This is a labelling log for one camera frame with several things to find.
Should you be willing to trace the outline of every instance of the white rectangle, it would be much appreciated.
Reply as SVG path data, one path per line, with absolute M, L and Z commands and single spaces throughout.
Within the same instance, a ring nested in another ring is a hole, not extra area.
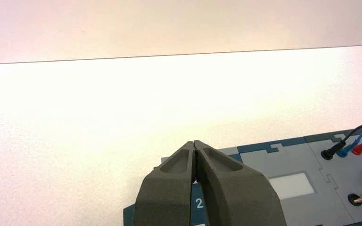
M 272 178 L 269 181 L 280 200 L 314 193 L 305 173 Z

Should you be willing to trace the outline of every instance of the white table surface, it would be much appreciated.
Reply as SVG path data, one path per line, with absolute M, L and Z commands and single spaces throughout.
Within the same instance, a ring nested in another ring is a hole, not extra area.
M 362 47 L 0 65 L 0 226 L 120 226 L 188 140 L 361 123 Z

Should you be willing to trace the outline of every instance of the printed number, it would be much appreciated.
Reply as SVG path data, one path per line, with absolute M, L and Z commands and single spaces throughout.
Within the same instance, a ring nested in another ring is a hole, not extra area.
M 203 206 L 202 206 L 202 199 L 196 199 L 195 202 L 198 203 L 198 205 L 197 205 L 197 208 L 198 208 L 198 209 L 203 208 Z

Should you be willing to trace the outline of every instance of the white wall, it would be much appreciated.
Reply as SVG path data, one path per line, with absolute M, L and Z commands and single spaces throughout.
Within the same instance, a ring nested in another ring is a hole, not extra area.
M 186 141 L 362 123 L 362 47 L 0 65 L 0 226 L 122 226 Z
M 0 63 L 362 45 L 362 0 L 0 0 Z

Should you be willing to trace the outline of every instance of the blue cable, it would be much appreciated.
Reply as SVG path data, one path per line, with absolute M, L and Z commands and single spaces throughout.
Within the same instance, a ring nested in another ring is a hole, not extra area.
M 348 146 L 342 148 L 341 150 L 337 151 L 337 155 L 341 158 L 345 158 L 350 150 L 354 148 L 354 146 L 358 145 L 362 138 L 362 132 L 360 133 L 359 137 L 354 140 L 353 143 L 349 144 Z

